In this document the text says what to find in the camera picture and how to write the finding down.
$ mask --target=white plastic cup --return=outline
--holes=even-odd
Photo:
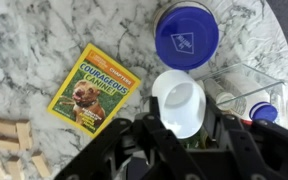
[[[201,128],[205,94],[188,74],[180,70],[164,72],[155,80],[152,95],[158,99],[161,121],[177,138],[188,138]]]

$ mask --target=marble surface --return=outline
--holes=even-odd
[[[142,79],[118,112],[133,119],[147,110],[155,78],[168,68],[155,52],[151,20],[167,0],[0,0],[0,117],[30,119],[34,147],[0,151],[18,155],[27,179],[41,179],[30,155],[45,153],[52,179],[90,138],[46,112],[46,107],[87,43],[92,42]],[[215,56],[190,71],[198,78],[241,61],[288,87],[288,46],[264,0],[201,0],[217,17]]]

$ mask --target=blue lid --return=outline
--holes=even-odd
[[[250,111],[250,118],[254,120],[275,121],[277,118],[277,109],[270,103],[261,102],[255,105]]]
[[[165,64],[174,69],[190,70],[212,57],[218,39],[218,27],[212,14],[197,7],[181,7],[159,21],[155,45]]]

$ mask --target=national geographic kids book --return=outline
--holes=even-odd
[[[48,111],[95,138],[139,84],[136,76],[88,44]]]

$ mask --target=bottle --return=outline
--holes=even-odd
[[[225,74],[221,79],[221,85],[235,97],[262,88],[256,81],[237,73]],[[237,98],[234,101],[232,113],[244,121],[265,119],[273,122],[277,118],[278,112],[269,102],[270,95],[262,90]]]
[[[229,111],[233,108],[234,102],[230,101],[224,104],[221,104],[225,101],[229,101],[234,99],[233,94],[224,90],[222,86],[220,86],[214,79],[206,79],[204,81],[205,91],[207,94],[211,96],[211,98],[215,101],[217,107],[222,111]]]

